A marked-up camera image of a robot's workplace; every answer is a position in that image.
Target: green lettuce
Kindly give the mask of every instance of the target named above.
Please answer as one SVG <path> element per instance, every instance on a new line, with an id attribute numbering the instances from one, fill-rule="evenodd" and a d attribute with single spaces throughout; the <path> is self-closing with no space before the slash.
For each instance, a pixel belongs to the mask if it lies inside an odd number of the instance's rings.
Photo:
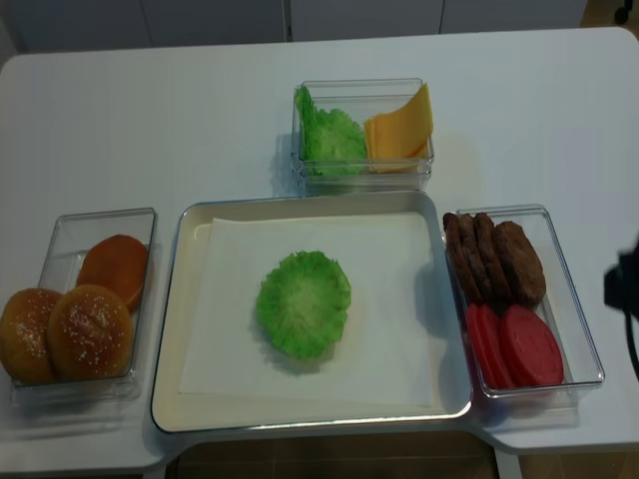
<path id="1" fill-rule="evenodd" d="M 309 89 L 296 93 L 304 134 L 302 159 L 312 175 L 356 175 L 361 167 L 348 166 L 366 158 L 366 140 L 357 122 L 342 110 L 318 110 Z"/>
<path id="2" fill-rule="evenodd" d="M 320 251 L 290 254 L 262 281 L 256 312 L 273 346 L 295 359 L 324 354 L 341 339 L 350 283 Z"/>

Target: white table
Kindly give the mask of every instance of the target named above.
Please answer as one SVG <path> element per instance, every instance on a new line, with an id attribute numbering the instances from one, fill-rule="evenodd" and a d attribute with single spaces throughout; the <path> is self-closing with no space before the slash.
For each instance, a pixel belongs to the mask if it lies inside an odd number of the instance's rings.
<path id="1" fill-rule="evenodd" d="M 602 274 L 639 227 L 639 45 L 624 30 L 34 55 L 0 75 L 0 303 L 37 283 L 62 214 L 152 206 L 158 283 L 144 390 L 124 404 L 33 417 L 0 377 L 0 472 L 142 470 L 189 444 L 149 398 L 170 250 L 190 204 L 285 196 L 293 88 L 303 80 L 420 77 L 439 212 L 541 203 L 550 211 L 601 360 L 578 415 L 466 428 L 511 452 L 639 443 L 639 384 Z"/>

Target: tomato slice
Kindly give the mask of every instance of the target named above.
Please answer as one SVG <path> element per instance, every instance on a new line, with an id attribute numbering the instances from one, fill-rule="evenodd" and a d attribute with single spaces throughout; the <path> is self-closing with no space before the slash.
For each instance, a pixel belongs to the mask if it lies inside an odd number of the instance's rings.
<path id="1" fill-rule="evenodd" d="M 499 348 L 497 315 L 487 304 L 481 307 L 472 304 L 466 312 L 466 323 L 486 384 L 492 389 L 515 387 Z"/>
<path id="2" fill-rule="evenodd" d="M 510 306 L 499 327 L 499 341 L 515 382 L 541 386 L 563 382 L 561 352 L 552 331 L 537 314 Z"/>

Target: white paper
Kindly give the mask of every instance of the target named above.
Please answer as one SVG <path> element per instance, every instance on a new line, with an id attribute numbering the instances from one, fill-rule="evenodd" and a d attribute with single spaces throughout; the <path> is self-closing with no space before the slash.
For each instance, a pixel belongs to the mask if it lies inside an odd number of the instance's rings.
<path id="1" fill-rule="evenodd" d="M 352 288 L 342 340 L 311 363 L 275 350 L 255 317 L 262 280 L 300 250 L 337 259 Z M 214 220 L 180 392 L 429 404 L 427 332 L 415 295 L 431 261 L 418 214 Z"/>

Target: brown meat patty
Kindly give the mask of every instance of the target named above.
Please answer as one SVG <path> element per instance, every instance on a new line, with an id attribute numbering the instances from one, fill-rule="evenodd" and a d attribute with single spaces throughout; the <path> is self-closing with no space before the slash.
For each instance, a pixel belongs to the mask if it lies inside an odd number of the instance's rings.
<path id="1" fill-rule="evenodd" d="M 463 255 L 466 258 L 470 272 L 472 272 L 475 284 L 484 300 L 491 302 L 492 286 L 490 285 L 490 278 L 481 260 L 479 249 L 477 248 L 477 239 L 475 237 L 475 228 L 471 215 L 461 215 L 459 217 L 459 237 L 461 238 Z"/>
<path id="2" fill-rule="evenodd" d="M 466 295 L 469 302 L 482 304 L 483 297 L 475 284 L 472 272 L 466 262 L 466 257 L 461 246 L 461 238 L 459 235 L 459 218 L 457 215 L 447 213 L 443 217 L 443 227 L 446 231 L 446 249 L 448 251 L 448 259 L 455 270 L 457 280 L 461 285 L 461 289 Z"/>
<path id="3" fill-rule="evenodd" d="M 495 225 L 486 213 L 478 213 L 475 215 L 474 226 L 477 249 L 490 278 L 493 298 L 504 304 L 510 304 L 512 303 L 510 287 L 492 242 Z"/>
<path id="4" fill-rule="evenodd" d="M 510 290 L 519 304 L 535 307 L 546 293 L 543 267 L 520 225 L 504 222 L 492 236 Z"/>

